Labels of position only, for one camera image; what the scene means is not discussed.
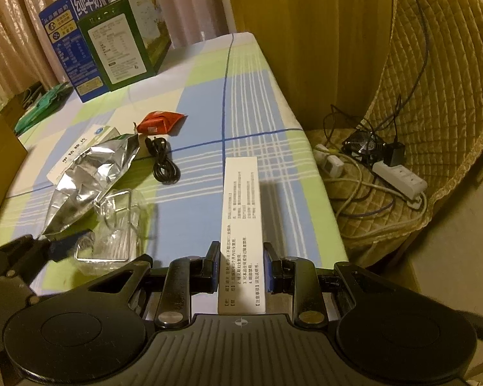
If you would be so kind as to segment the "long white medicine box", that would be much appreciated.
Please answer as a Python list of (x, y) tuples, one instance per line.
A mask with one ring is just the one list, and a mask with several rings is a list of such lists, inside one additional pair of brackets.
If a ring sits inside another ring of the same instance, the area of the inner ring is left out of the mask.
[(256, 157), (227, 158), (222, 198), (218, 313), (266, 312), (261, 195)]

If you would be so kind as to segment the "wire rack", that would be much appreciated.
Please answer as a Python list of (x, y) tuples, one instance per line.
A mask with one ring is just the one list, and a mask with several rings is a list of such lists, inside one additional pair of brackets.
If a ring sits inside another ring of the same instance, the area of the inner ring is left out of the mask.
[(134, 189), (113, 190), (97, 205), (96, 229), (76, 242), (73, 260), (86, 275), (101, 275), (121, 268), (142, 253), (146, 204)]

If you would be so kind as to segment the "silver foil bag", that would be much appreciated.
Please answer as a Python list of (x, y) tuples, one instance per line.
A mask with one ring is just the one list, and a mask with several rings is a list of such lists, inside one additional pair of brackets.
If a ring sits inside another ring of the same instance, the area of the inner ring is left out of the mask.
[(128, 133), (80, 153), (55, 187), (42, 236), (55, 236), (88, 214), (129, 170), (139, 149), (138, 135)]

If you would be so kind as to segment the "white green flat box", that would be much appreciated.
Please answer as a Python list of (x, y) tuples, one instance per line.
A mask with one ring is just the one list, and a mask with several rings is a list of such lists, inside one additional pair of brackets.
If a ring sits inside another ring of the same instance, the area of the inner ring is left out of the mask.
[(93, 145), (119, 136), (118, 129), (109, 125), (95, 124), (77, 138), (47, 174), (49, 182), (56, 185), (73, 160)]

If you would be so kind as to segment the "quilted olive chair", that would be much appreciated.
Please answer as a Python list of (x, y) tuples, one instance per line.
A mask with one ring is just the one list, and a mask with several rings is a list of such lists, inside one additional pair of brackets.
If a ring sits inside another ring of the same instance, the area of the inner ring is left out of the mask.
[[(327, 153), (343, 162), (322, 177), (349, 259), (369, 267), (428, 225), (483, 152), (482, 0), (396, 0), (379, 88), (354, 133), (356, 153), (341, 130), (314, 153), (320, 167)], [(395, 141), (428, 183), (416, 200), (372, 170)]]

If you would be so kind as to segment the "green plastic bag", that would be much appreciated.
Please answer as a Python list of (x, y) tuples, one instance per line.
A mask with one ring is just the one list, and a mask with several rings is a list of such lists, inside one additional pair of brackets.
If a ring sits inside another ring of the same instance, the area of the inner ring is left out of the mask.
[(31, 93), (32, 96), (38, 95), (38, 97), (36, 99), (31, 98), (32, 103), (14, 126), (15, 135), (21, 136), (35, 124), (57, 112), (64, 105), (73, 90), (74, 88), (66, 82), (52, 87), (43, 94), (42, 89)]

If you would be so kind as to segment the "red snack packet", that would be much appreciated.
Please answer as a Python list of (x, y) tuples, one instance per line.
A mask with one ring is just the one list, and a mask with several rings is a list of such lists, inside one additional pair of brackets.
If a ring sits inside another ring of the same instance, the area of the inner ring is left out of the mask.
[(144, 135), (170, 134), (173, 128), (183, 119), (185, 119), (185, 115), (181, 113), (167, 111), (150, 112), (136, 125), (136, 129), (138, 133)]

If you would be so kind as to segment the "white power strip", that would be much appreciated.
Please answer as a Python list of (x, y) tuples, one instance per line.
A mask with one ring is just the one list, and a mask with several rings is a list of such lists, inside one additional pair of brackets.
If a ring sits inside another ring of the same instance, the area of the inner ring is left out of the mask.
[(428, 188), (424, 179), (402, 165), (388, 166), (379, 161), (373, 164), (372, 170), (409, 200), (418, 199)]

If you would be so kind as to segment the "black power adapter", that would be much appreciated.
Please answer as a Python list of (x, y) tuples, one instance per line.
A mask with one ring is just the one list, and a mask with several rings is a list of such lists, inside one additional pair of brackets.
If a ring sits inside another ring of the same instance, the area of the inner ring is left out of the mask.
[(387, 166), (403, 165), (406, 158), (406, 147), (401, 142), (386, 144), (383, 150), (383, 161)]

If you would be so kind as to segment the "checked tablecloth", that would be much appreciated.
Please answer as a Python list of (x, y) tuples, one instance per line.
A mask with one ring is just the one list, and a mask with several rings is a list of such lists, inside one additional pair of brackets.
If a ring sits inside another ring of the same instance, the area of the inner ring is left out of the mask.
[(236, 33), (167, 53), (159, 73), (88, 103), (71, 96), (55, 114), (21, 137), (28, 156), (0, 211), (0, 246), (38, 235), (54, 191), (49, 170), (90, 128), (132, 131), (153, 111), (184, 115), (170, 137), (179, 181), (164, 185), (141, 151), (119, 188), (144, 198), (144, 248), (162, 266), (205, 253), (221, 237), (223, 162), (258, 159), (262, 230), (284, 256), (330, 268), (346, 250), (314, 161), (255, 37)]

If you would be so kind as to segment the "green carton box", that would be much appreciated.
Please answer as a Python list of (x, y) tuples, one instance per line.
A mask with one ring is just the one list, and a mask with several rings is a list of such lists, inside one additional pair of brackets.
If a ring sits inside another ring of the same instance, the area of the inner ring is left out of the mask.
[(113, 0), (77, 25), (111, 92), (156, 75), (172, 44), (158, 0)]

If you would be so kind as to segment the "blue milk carton box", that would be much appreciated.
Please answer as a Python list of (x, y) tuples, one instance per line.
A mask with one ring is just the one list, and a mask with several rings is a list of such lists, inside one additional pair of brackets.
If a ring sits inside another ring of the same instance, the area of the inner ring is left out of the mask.
[(56, 0), (39, 13), (50, 44), (82, 103), (108, 92), (78, 21), (109, 0)]

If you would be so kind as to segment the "yellow curtain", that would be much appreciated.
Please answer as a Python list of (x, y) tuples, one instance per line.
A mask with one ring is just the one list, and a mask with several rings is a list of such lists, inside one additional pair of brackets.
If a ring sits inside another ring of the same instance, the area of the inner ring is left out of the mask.
[(255, 36), (305, 129), (332, 106), (362, 116), (388, 52), (393, 0), (230, 0), (235, 28)]

